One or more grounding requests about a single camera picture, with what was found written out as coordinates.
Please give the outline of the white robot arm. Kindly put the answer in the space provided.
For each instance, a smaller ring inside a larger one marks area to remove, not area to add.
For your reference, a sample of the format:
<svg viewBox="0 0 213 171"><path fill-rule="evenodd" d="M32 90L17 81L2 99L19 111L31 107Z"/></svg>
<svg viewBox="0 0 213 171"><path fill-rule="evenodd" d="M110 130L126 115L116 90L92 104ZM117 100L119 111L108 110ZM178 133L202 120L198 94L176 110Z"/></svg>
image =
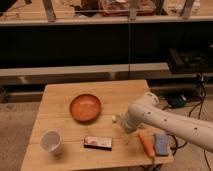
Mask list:
<svg viewBox="0 0 213 171"><path fill-rule="evenodd" d="M146 92L132 101L121 115L121 126L126 133L137 130L141 123L172 133L213 153L213 123L180 116L157 108L158 97Z"/></svg>

